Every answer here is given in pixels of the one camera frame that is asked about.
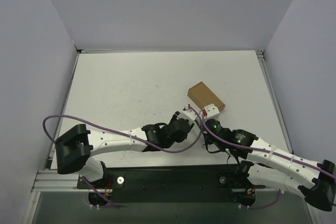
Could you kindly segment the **white paper box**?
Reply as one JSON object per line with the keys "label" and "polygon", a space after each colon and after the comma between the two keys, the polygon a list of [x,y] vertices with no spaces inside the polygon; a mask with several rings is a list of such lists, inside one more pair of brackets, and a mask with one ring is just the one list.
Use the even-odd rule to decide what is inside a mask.
{"label": "white paper box", "polygon": [[199,131],[199,140],[198,143],[201,146],[202,149],[205,149],[205,140],[204,140],[204,134],[203,134],[203,127],[201,126],[200,120],[199,119],[195,119],[194,121],[195,125],[198,127],[198,131]]}

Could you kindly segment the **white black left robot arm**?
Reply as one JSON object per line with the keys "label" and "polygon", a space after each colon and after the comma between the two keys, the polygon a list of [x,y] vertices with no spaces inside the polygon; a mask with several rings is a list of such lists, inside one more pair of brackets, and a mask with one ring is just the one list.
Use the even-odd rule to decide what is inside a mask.
{"label": "white black left robot arm", "polygon": [[156,123],[128,131],[103,129],[94,131],[85,124],[77,124],[56,139],[57,172],[61,175],[77,173],[94,187],[106,185],[106,165],[95,160],[104,153],[133,151],[166,151],[174,143],[187,139],[196,115],[191,110],[176,112],[168,124]]}

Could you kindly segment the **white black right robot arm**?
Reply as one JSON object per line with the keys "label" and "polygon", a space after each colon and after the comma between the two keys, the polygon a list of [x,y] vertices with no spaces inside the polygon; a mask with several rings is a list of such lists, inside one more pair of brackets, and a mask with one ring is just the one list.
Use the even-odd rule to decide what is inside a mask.
{"label": "white black right robot arm", "polygon": [[253,185],[277,188],[302,197],[309,205],[331,212],[335,200],[335,164],[311,161],[283,151],[245,130],[230,130],[215,119],[203,120],[207,144],[240,161]]}

